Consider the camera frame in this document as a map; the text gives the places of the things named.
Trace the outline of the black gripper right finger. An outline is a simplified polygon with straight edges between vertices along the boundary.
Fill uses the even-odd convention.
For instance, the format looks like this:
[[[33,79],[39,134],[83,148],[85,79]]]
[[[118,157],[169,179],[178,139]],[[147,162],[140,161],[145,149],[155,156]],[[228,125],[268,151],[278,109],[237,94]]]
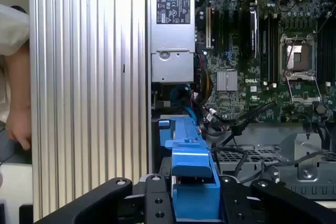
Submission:
[[[224,223],[335,223],[335,211],[267,179],[220,178]]]

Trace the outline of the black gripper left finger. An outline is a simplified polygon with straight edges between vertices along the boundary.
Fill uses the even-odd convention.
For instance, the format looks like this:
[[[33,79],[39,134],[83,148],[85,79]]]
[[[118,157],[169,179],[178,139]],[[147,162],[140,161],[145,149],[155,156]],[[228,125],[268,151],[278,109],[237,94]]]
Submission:
[[[38,223],[173,223],[164,176],[145,175],[137,184],[113,178],[38,220]]]

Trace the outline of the person's hand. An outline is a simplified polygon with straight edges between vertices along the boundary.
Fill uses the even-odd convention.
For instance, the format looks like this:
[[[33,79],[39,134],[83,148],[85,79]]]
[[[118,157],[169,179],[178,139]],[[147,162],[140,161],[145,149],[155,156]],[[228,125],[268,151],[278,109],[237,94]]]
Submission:
[[[30,108],[13,109],[9,113],[5,129],[10,140],[17,141],[28,151],[31,149],[31,126]]]

